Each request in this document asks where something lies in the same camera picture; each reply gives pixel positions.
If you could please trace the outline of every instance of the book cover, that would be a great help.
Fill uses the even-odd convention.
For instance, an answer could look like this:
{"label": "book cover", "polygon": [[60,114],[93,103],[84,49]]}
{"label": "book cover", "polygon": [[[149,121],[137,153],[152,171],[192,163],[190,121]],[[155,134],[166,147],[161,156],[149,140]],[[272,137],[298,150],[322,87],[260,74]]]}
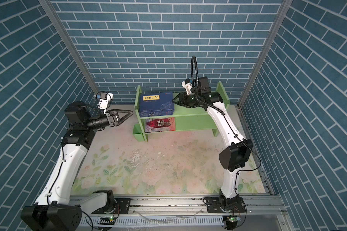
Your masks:
{"label": "book cover", "polygon": [[174,111],[172,99],[172,92],[161,92],[155,95],[143,94],[140,96],[139,115],[141,117],[172,115]]}
{"label": "book cover", "polygon": [[145,133],[175,131],[175,117],[161,119],[146,119]]}

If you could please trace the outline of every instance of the green shelf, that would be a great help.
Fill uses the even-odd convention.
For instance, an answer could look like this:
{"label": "green shelf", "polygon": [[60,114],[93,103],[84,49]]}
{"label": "green shelf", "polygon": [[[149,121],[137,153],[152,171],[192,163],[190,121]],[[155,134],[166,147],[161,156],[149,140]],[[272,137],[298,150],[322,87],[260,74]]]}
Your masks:
{"label": "green shelf", "polygon": [[[221,95],[223,102],[225,104],[225,107],[228,108],[230,105],[230,99],[227,96],[226,91],[221,82],[217,83],[216,91]],[[138,117],[139,123],[135,124],[134,128],[136,129],[138,126],[140,126],[141,135],[143,137],[143,139],[137,139],[138,141],[148,141],[148,133],[144,132],[144,128],[145,128],[145,119],[149,119],[149,118],[159,119],[159,118],[175,117],[175,124],[176,124],[175,132],[212,129],[213,135],[214,136],[218,135],[218,129],[215,122],[212,120],[209,114],[203,108],[200,108],[200,107],[185,108],[175,104],[174,105],[175,111],[173,115],[140,117],[139,106],[140,106],[141,93],[142,93],[141,87],[138,86],[138,89],[136,91],[134,109],[135,109],[136,116]]]}

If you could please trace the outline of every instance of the blue brick wall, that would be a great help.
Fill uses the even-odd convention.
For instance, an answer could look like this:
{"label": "blue brick wall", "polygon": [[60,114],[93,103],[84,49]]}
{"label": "blue brick wall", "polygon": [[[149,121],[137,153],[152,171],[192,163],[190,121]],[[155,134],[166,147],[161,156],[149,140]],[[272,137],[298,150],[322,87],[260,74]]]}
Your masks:
{"label": "blue brick wall", "polygon": [[294,0],[242,111],[298,230],[347,230],[347,1]]}
{"label": "blue brick wall", "polygon": [[65,131],[93,93],[37,0],[0,1],[0,230],[23,230]]}
{"label": "blue brick wall", "polygon": [[190,58],[236,103],[282,0],[52,1],[100,90],[182,91]]}

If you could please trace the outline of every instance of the stack of blue books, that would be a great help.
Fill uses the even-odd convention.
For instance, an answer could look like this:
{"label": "stack of blue books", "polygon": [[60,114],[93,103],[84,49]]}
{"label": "stack of blue books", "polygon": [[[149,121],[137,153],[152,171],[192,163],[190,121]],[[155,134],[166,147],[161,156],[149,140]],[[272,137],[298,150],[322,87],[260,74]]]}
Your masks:
{"label": "stack of blue books", "polygon": [[140,117],[172,115],[174,105],[172,92],[159,94],[143,94],[140,96]]}

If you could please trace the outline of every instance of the floral pattern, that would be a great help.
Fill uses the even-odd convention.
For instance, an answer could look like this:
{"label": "floral pattern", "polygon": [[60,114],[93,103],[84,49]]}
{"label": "floral pattern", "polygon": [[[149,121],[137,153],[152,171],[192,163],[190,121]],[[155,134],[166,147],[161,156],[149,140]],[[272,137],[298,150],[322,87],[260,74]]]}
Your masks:
{"label": "floral pattern", "polygon": [[[147,143],[124,133],[114,139],[106,139],[110,137],[106,134],[115,134],[111,129],[96,134],[72,194],[105,189],[114,194],[219,192],[224,172],[218,154],[223,144],[221,137],[211,136],[212,131],[150,134]],[[245,169],[254,167],[250,156]],[[240,193],[265,192],[258,171],[241,172],[240,177]]]}

